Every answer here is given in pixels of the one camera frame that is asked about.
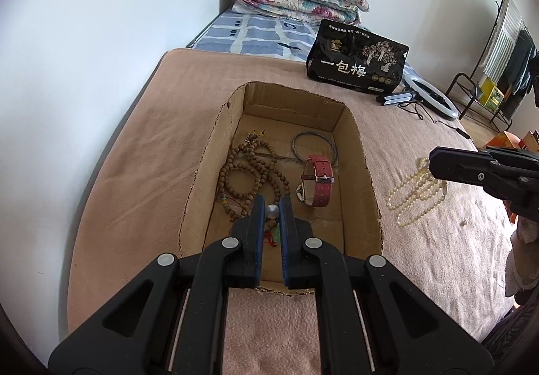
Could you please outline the blue bangle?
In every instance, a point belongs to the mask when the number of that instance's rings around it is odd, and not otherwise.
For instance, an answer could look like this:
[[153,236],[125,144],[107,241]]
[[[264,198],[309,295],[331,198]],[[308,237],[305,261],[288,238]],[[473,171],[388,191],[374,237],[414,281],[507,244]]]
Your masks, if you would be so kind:
[[339,154],[337,146],[330,136],[315,131],[301,131],[291,139],[290,149],[295,159],[305,164],[310,155],[320,155],[332,165],[337,164]]

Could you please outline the white pearl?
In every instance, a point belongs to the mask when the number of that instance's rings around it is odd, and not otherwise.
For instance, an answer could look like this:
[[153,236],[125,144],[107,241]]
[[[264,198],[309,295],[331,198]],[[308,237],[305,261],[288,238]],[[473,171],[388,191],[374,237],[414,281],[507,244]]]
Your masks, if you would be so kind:
[[270,220],[275,220],[280,216],[280,209],[277,205],[270,204],[265,208],[265,217]]

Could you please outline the orange cardboard box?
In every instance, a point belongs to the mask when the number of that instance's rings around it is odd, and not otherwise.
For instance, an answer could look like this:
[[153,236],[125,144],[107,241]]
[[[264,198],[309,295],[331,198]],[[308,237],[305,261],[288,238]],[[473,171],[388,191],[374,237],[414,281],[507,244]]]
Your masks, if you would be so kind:
[[523,149],[527,151],[539,152],[538,131],[528,131],[524,138],[519,138],[513,133],[506,131],[496,134],[485,147],[497,147],[508,149]]

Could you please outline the black metal rack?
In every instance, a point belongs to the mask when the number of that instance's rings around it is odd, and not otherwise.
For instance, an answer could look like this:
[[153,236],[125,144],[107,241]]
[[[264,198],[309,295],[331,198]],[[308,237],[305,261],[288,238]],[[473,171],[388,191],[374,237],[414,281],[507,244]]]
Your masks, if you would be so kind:
[[489,37],[470,73],[457,73],[445,95],[457,103],[460,121],[468,117],[495,131],[508,131],[512,120],[501,111],[498,82],[517,46],[525,23],[513,0],[500,0]]

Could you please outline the hanging clothes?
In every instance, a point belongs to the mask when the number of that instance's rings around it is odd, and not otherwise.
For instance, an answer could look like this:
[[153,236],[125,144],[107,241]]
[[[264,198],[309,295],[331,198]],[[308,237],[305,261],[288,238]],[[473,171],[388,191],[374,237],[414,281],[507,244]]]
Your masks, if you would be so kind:
[[482,74],[496,84],[502,84],[507,97],[525,97],[532,89],[529,61],[537,55],[534,39],[513,0],[502,0],[499,11],[481,55]]

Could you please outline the green jade pendant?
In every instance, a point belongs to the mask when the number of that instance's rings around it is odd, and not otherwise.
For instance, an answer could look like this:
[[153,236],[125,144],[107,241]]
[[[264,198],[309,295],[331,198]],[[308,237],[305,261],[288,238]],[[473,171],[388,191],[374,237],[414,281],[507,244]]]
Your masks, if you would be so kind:
[[276,247],[281,243],[280,224],[277,220],[268,220],[264,228],[264,238],[271,247]]

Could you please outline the black snack bag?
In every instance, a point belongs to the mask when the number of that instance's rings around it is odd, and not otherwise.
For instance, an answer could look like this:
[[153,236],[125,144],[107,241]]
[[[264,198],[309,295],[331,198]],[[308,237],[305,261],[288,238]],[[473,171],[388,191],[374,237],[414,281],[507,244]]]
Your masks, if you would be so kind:
[[401,82],[408,46],[371,31],[323,20],[307,56],[310,79],[355,92],[389,95]]

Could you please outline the blue checked bed sheet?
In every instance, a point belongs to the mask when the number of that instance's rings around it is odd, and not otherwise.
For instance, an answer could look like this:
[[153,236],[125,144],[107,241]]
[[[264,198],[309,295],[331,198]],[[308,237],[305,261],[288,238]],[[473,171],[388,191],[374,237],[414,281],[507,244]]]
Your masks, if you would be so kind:
[[188,47],[204,52],[263,56],[304,63],[316,40],[318,23],[237,13],[227,9],[192,40]]

